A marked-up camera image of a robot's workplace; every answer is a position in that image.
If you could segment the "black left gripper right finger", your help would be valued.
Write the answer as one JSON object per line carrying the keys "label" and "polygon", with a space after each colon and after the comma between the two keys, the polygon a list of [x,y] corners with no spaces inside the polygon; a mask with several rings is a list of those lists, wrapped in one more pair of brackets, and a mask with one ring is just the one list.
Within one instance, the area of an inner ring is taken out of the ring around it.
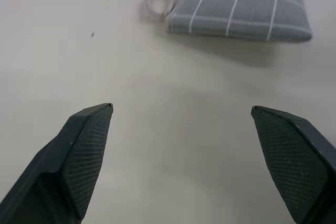
{"label": "black left gripper right finger", "polygon": [[296,224],[336,224],[336,148],[306,119],[251,110],[267,168]]}

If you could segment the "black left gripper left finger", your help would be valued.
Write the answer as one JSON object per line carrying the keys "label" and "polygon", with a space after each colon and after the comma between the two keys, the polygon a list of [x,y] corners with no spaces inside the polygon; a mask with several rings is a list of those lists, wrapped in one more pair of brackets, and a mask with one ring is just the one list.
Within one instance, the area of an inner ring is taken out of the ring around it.
{"label": "black left gripper left finger", "polygon": [[0,224],[81,224],[101,171],[112,114],[111,103],[73,114],[0,202]]}

